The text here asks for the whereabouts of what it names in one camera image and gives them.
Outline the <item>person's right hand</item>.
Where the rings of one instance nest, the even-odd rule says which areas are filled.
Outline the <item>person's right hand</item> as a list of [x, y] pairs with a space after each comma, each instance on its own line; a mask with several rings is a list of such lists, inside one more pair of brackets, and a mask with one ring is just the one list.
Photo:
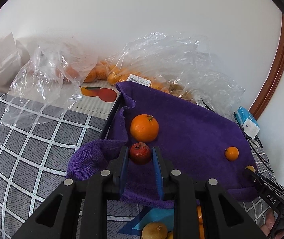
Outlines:
[[[266, 236], [268, 236], [274, 224], [275, 224], [274, 211], [272, 209], [268, 209], [266, 212], [265, 223], [260, 227], [260, 229]], [[284, 231], [281, 231], [275, 236], [275, 239], [281, 239], [283, 237], [284, 237]]]

